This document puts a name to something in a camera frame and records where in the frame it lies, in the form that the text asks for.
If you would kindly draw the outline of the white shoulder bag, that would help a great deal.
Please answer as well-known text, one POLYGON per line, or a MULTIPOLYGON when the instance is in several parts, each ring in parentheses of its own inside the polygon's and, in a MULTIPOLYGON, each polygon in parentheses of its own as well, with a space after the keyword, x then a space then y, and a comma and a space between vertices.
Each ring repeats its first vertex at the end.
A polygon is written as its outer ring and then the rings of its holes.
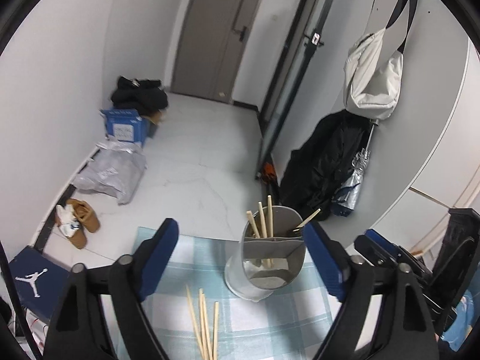
POLYGON ((371 120, 388 119, 400 99, 404 69, 403 40, 391 57, 379 64, 386 31, 408 9, 406 30, 412 27, 418 0, 397 0, 385 26, 361 37, 348 51, 344 66, 343 105, 356 116, 371 120))

